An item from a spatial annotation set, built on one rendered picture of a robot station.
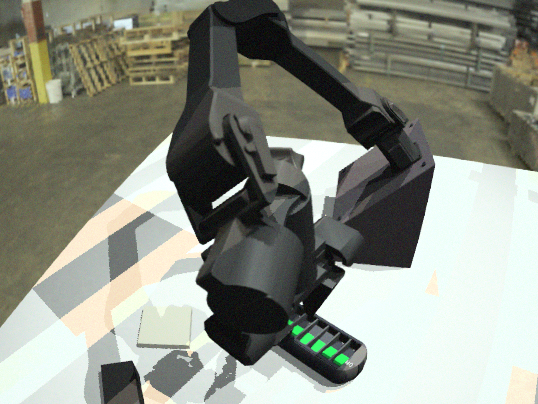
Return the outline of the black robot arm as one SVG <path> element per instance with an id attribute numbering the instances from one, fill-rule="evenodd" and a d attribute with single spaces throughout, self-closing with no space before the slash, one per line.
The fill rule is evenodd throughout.
<path id="1" fill-rule="evenodd" d="M 305 156 L 269 147 L 259 113 L 243 100 L 238 53 L 270 60 L 340 112 L 347 133 L 376 145 L 395 177 L 422 159 L 408 117 L 372 88 L 355 86 L 290 33 L 272 0 L 210 4 L 187 31 L 186 105 L 165 165 L 198 242 L 196 284 L 223 324 L 252 334 L 287 327 L 306 250 L 314 238 Z M 213 209 L 212 202 L 248 178 Z"/>

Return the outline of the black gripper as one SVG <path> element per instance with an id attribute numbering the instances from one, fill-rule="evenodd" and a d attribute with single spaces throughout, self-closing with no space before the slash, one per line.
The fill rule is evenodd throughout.
<path id="1" fill-rule="evenodd" d="M 302 302 L 305 314 L 313 317 L 323 302 L 345 276 L 345 269 L 338 267 L 333 254 L 342 259 L 342 265 L 351 265 L 364 250 L 360 232 L 330 217 L 319 218 L 314 224 L 314 238 L 303 251 L 303 260 L 292 308 Z M 219 322 L 212 314 L 204 321 L 208 337 L 244 366 L 255 365 L 273 346 L 287 343 L 293 327 L 271 334 L 252 334 L 235 330 Z"/>

